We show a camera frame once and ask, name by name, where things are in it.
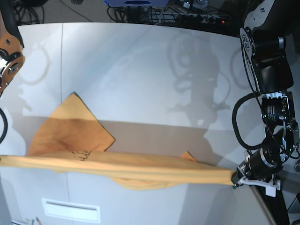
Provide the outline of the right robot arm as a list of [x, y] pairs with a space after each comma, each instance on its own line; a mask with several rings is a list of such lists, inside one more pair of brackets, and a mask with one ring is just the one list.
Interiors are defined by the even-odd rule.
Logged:
[[0, 93], [13, 80], [25, 62], [24, 43], [19, 32], [13, 2], [0, 2]]

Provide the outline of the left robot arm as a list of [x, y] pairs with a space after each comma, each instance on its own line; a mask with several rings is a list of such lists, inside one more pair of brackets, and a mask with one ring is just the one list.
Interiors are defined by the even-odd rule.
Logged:
[[[267, 196], [281, 189], [277, 173], [299, 152], [299, 125], [295, 118], [294, 80], [286, 57], [286, 37], [299, 23], [297, 0], [261, 0], [248, 6], [240, 28], [240, 46], [250, 94], [239, 99], [232, 112], [232, 126], [245, 160], [232, 175], [234, 187], [259, 186]], [[240, 106], [250, 99], [258, 103], [265, 124], [265, 138], [257, 145], [246, 144], [237, 124]]]

